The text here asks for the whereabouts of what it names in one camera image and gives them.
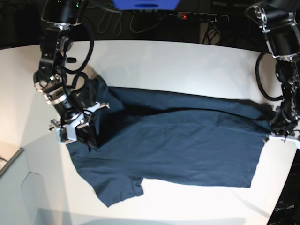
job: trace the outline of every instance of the black cable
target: black cable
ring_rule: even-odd
[[[92,112],[92,111],[90,111],[90,110],[87,110],[87,109],[84,109],[83,111],[84,111],[84,115],[88,115],[88,114],[86,114],[85,112],[90,113],[90,114],[88,115],[90,119],[91,119],[92,117],[94,117],[94,119],[97,118],[97,116],[95,115],[94,112]]]
[[[213,28],[213,30],[214,30],[218,35],[221,35],[221,34],[219,33],[219,27],[215,28],[215,26],[213,26],[212,28]]]
[[[80,77],[82,77],[84,79],[84,84],[83,84],[83,86],[81,88],[73,91],[76,94],[82,92],[85,89],[87,89],[87,87],[89,85],[89,81],[90,80],[89,80],[89,77],[86,75],[86,73],[80,72],[80,73],[76,74],[75,77],[73,78],[72,85],[66,86],[67,88],[75,89],[76,85],[77,85],[77,82],[78,82],[78,79]]]
[[[147,32],[147,31],[157,27],[158,25],[160,25],[162,23],[162,21],[159,21],[159,22],[155,23],[154,25],[152,25],[151,27],[145,28],[143,30],[136,31],[136,30],[133,30],[133,28],[132,28],[132,22],[133,22],[134,18],[135,18],[135,14],[132,16],[132,18],[130,20],[129,28],[130,28],[131,32],[133,32],[135,34],[140,34],[140,33]]]
[[[256,82],[257,82],[257,86],[260,90],[260,92],[262,93],[262,95],[269,101],[272,101],[272,102],[276,102],[276,101],[280,101],[280,100],[283,100],[283,96],[279,96],[279,97],[270,97],[263,89],[263,85],[262,85],[262,82],[261,82],[261,79],[260,79],[260,74],[259,74],[259,66],[260,66],[260,63],[263,59],[263,57],[265,56],[265,52],[262,52],[258,58],[257,58],[257,61],[256,61],[256,65],[255,65],[255,77],[256,77]]]
[[[212,35],[213,32],[214,32],[214,31],[212,31],[211,33],[209,33],[209,32],[206,33],[206,41],[207,41],[207,44],[208,44],[208,45],[209,45],[210,42],[211,42],[210,35]]]
[[[213,23],[212,24],[208,24],[206,32],[204,34],[204,38],[203,38],[202,44],[204,44],[205,40],[208,38],[209,32],[212,30],[213,25],[214,25]]]
[[[197,8],[193,11],[193,13],[195,13],[196,11],[198,11],[198,9],[199,9],[200,6],[201,6],[201,0],[196,0],[196,1],[197,1],[198,6],[197,6]]]
[[[300,135],[300,130],[293,130],[291,133],[289,133],[288,135],[291,135],[291,134],[293,134],[293,133],[295,133],[296,131],[298,131],[299,132],[299,135]]]
[[[113,4],[105,4],[105,6],[108,6],[108,7],[112,7]],[[110,15],[108,16],[108,21],[106,23],[106,27],[103,29],[103,30],[100,30],[100,26],[103,24],[107,14],[109,13],[109,11],[105,11],[104,12],[104,15],[102,16],[102,18],[100,19],[98,25],[97,25],[97,32],[99,34],[104,34],[105,32],[107,32],[107,30],[109,29],[109,26],[111,24],[111,20],[112,20],[112,17],[113,17],[113,14],[114,13],[110,13]],[[113,27],[113,34],[114,36],[116,37],[119,37],[122,33],[122,23],[121,23],[121,20],[122,20],[122,16],[123,16],[123,12],[120,12],[118,13],[118,20],[117,22],[115,23],[114,27]]]
[[[90,0],[90,2],[94,5],[94,6],[97,6],[99,8],[101,8],[102,10],[104,11],[107,11],[107,12],[111,12],[111,13],[121,13],[121,11],[117,10],[117,9],[114,9],[114,8],[109,8],[107,7],[106,5],[98,2],[97,0]]]
[[[70,100],[72,106],[73,106],[78,112],[83,113],[84,115],[86,115],[87,117],[89,117],[89,118],[91,119],[91,116],[88,115],[88,114],[86,114],[86,113],[84,112],[84,111],[85,111],[84,109],[78,108],[78,107],[72,102],[72,99],[70,99],[70,96],[69,96],[69,94],[68,94],[68,92],[67,92],[67,75],[66,75],[66,74],[64,74],[64,75],[61,76],[61,82],[62,82],[62,88],[63,88],[63,90],[64,90],[64,92],[65,92],[65,94],[66,94],[66,96],[67,96],[67,99]],[[60,118],[61,126],[63,125],[63,124],[62,124],[62,121],[64,120],[64,115],[65,115],[67,112],[68,112],[68,110],[66,110],[66,111],[62,114],[62,116],[61,116],[61,118]]]
[[[211,45],[212,40],[215,38],[215,36],[218,34],[218,30],[215,31],[214,35],[212,36],[212,38],[209,41],[209,45]]]
[[[230,46],[228,39],[231,37],[233,37],[232,33],[230,35],[222,35],[220,40],[217,43],[215,43],[214,45],[220,45],[221,43],[226,42]]]
[[[20,3],[20,2],[19,3],[11,3],[8,1],[0,1],[0,2],[3,2],[3,6],[0,8],[0,13],[2,13],[2,15],[4,15],[4,16],[14,15],[29,5],[28,2],[26,2],[24,0],[23,0],[23,3]],[[15,8],[15,9],[10,13],[5,13],[4,10],[7,8]]]
[[[89,38],[90,38],[89,52],[88,52],[85,60],[83,61],[82,65],[79,67],[79,69],[77,69],[77,70],[70,70],[70,69],[64,68],[64,70],[68,74],[78,74],[78,73],[82,72],[84,70],[84,68],[88,65],[90,57],[92,56],[92,53],[93,53],[93,50],[94,50],[95,39],[94,39],[93,32],[92,32],[90,26],[88,26],[88,25],[83,25],[83,26],[86,28],[86,31],[87,31],[87,33],[89,35]]]

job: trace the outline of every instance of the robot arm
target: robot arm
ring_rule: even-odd
[[[67,62],[76,62],[66,55],[72,46],[69,33],[72,27],[80,24],[86,5],[87,0],[48,0],[42,16],[48,27],[41,44],[42,57],[34,74],[34,84],[61,117],[60,121],[52,120],[49,127],[50,130],[56,128],[59,142],[79,140],[90,148],[97,148],[94,112],[109,108],[109,105],[81,97],[93,93],[90,80],[83,72],[94,46],[89,28],[90,49],[85,61],[75,71],[66,68]],[[291,136],[300,119],[300,32],[295,19],[298,9],[300,1],[297,0],[263,0],[246,11],[247,16],[262,29],[269,52],[277,59],[276,73],[282,83],[283,95],[269,98],[282,100],[276,117],[271,121],[272,135],[277,137]],[[70,86],[67,85],[67,74],[75,75]],[[84,85],[75,90],[79,77],[84,79]],[[258,84],[267,96],[259,80]]]
[[[81,141],[90,148],[97,147],[94,112],[107,107],[107,103],[98,103],[81,95],[92,95],[92,85],[83,72],[91,57],[94,39],[91,30],[86,27],[90,37],[90,48],[83,64],[77,70],[69,70],[66,63],[76,62],[68,58],[67,51],[72,46],[70,30],[81,22],[86,0],[49,0],[44,8],[42,20],[47,21],[47,29],[41,44],[42,57],[39,69],[33,80],[36,90],[44,95],[47,103],[53,105],[61,117],[52,120],[49,129],[56,128],[57,138],[61,143]],[[72,85],[67,85],[68,76],[73,77]],[[81,88],[75,90],[79,77],[84,79]]]
[[[277,60],[276,76],[282,83],[283,95],[269,100],[282,100],[271,121],[274,135],[292,135],[300,119],[300,32],[296,23],[297,0],[263,0],[251,5],[246,15],[262,29],[267,47]],[[262,57],[258,59],[256,73]],[[266,96],[258,80],[262,94]]]

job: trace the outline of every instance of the white tabletop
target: white tabletop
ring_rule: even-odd
[[[88,42],[74,43],[68,56],[78,62],[67,67],[77,68],[88,47]],[[266,101],[254,74],[257,56],[257,52],[210,45],[97,41],[86,71],[101,75],[110,86],[263,103]],[[49,121],[57,114],[33,88],[32,75],[39,58],[39,46],[0,51],[0,143],[25,148],[30,171],[41,174],[45,182],[48,202],[40,204],[56,219],[68,212],[72,224],[95,219],[159,220],[165,221],[158,223],[163,225],[268,222],[296,151],[290,142],[272,140],[265,145],[251,188],[186,186],[145,179],[143,196],[106,208],[76,173],[67,148],[56,143],[54,132],[47,132]],[[262,61],[262,82],[272,96],[281,94],[274,68],[271,57]]]

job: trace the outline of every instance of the power strip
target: power strip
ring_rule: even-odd
[[[177,18],[180,20],[194,20],[199,22],[229,22],[229,16],[220,14],[178,12]]]

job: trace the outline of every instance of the dark background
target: dark background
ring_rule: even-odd
[[[253,3],[252,0],[214,1],[241,3],[245,6]],[[101,0],[100,2],[112,3],[110,0]],[[0,0],[1,49],[40,43],[45,29],[45,23],[40,20],[45,3],[45,0]],[[254,51],[266,49],[262,32],[256,24],[244,16],[245,7],[215,6],[213,0],[181,0],[174,11],[125,11],[122,15],[117,13],[105,14],[105,11],[88,5],[82,22],[83,24],[88,23],[92,27],[96,40],[157,40],[202,43],[207,31],[203,27],[206,22],[196,21],[190,16],[187,20],[178,19],[172,15],[178,11],[227,15],[229,16],[228,22],[214,23],[214,27],[221,36],[218,45]],[[147,32],[135,34],[129,28],[133,16],[132,28],[134,30],[144,30],[156,23],[158,25]],[[98,32],[103,32],[107,25],[108,28],[104,33]],[[88,40],[82,26],[73,28],[71,37],[75,41]]]

